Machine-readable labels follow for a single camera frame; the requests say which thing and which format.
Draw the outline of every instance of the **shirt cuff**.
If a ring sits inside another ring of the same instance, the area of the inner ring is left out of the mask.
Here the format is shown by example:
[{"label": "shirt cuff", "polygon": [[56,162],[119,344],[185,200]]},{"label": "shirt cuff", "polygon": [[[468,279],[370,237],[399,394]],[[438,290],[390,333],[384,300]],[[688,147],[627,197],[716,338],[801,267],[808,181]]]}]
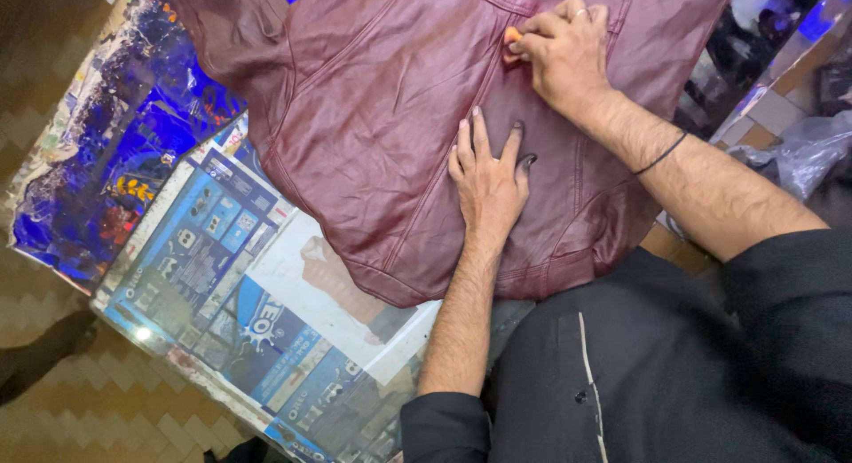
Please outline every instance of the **shirt cuff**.
[{"label": "shirt cuff", "polygon": [[417,461],[429,453],[466,447],[491,449],[488,417],[479,398],[465,393],[427,393],[406,403],[400,414],[402,453]]},{"label": "shirt cuff", "polygon": [[778,235],[725,264],[725,290],[743,326],[794,298],[852,293],[852,233],[808,230]]}]

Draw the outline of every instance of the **black wristband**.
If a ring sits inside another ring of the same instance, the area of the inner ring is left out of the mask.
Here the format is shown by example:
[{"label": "black wristband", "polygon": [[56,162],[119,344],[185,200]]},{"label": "black wristband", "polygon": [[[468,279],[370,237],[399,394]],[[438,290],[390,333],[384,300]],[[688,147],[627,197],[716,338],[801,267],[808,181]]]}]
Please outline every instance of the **black wristband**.
[{"label": "black wristband", "polygon": [[669,153],[671,153],[672,150],[674,150],[678,145],[680,145],[681,142],[683,142],[683,139],[687,138],[687,135],[688,134],[686,132],[683,132],[683,135],[681,135],[681,137],[679,139],[677,139],[677,142],[675,142],[672,146],[670,146],[669,149],[666,150],[666,152],[663,152],[663,154],[660,155],[655,161],[651,162],[650,165],[648,165],[647,167],[645,167],[642,170],[639,170],[637,172],[633,172],[633,174],[636,175],[636,176],[639,176],[640,174],[644,174],[648,170],[651,170],[657,163],[662,161],[663,158],[668,157]]}]

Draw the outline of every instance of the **plastic bag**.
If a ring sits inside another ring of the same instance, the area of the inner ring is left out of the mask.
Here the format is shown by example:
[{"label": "plastic bag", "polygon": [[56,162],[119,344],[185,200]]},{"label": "plastic bag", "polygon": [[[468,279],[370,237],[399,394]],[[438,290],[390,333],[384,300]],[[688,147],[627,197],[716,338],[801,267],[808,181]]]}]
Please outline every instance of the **plastic bag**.
[{"label": "plastic bag", "polygon": [[768,150],[732,146],[728,153],[804,201],[852,146],[852,110],[801,120],[780,137]]}]

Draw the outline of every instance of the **wrist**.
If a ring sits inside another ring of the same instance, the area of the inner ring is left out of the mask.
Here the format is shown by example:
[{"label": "wrist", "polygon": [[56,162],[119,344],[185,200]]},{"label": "wrist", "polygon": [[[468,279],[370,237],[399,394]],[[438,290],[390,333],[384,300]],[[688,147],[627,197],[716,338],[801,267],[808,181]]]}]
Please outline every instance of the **wrist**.
[{"label": "wrist", "polygon": [[464,233],[463,252],[472,253],[480,257],[496,258],[503,253],[506,238],[483,231],[467,231]]},{"label": "wrist", "polygon": [[620,91],[607,85],[599,90],[587,92],[585,98],[566,102],[558,110],[581,131],[590,134],[607,124],[609,110],[617,107],[623,98],[624,95]]}]

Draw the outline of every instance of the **maroon leather jacket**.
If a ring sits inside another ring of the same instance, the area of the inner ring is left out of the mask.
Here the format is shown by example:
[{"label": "maroon leather jacket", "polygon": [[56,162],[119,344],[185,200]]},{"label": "maroon leather jacket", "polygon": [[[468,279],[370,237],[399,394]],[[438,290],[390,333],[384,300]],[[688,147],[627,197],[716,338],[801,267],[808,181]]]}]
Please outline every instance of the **maroon leather jacket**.
[{"label": "maroon leather jacket", "polygon": [[[446,156],[481,105],[498,154],[537,153],[495,294],[542,298],[609,272],[659,207],[607,150],[501,63],[509,25],[562,0],[169,0],[209,74],[249,101],[250,141],[353,280],[391,305],[441,298],[464,237]],[[610,8],[612,86],[668,118],[727,0]]]}]

